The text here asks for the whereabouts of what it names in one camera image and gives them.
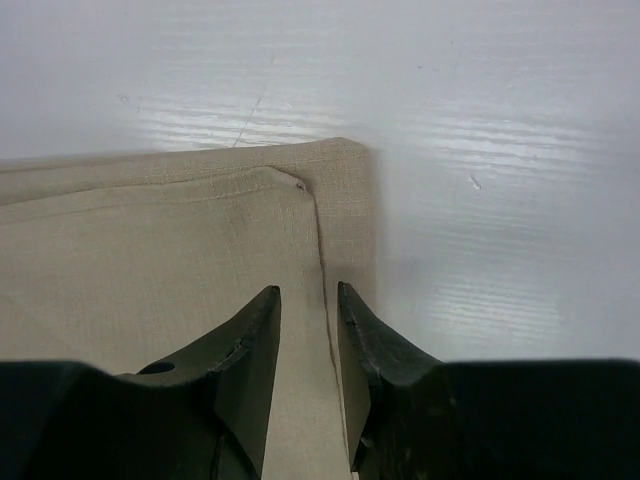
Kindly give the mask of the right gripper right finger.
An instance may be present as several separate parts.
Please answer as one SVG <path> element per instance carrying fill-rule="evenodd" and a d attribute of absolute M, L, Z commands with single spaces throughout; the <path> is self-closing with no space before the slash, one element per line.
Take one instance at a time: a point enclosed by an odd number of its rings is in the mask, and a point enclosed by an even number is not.
<path fill-rule="evenodd" d="M 337 336 L 351 470 L 361 479 L 635 479 L 639 365 L 443 362 L 348 283 Z"/>

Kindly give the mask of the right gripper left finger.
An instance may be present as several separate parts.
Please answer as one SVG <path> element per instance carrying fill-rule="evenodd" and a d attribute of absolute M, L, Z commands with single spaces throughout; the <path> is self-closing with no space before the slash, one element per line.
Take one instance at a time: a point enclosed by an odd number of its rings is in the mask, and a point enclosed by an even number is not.
<path fill-rule="evenodd" d="M 76 361 L 1 366 L 5 479 L 257 479 L 280 291 L 135 374 Z"/>

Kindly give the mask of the beige cloth napkin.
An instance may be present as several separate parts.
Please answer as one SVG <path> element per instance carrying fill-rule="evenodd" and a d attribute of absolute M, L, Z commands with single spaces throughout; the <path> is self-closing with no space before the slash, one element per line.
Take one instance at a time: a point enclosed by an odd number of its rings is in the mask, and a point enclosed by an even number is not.
<path fill-rule="evenodd" d="M 134 372 L 268 285 L 268 479 L 347 479 L 336 290 L 376 295 L 372 155 L 343 138 L 1 167 L 1 355 Z"/>

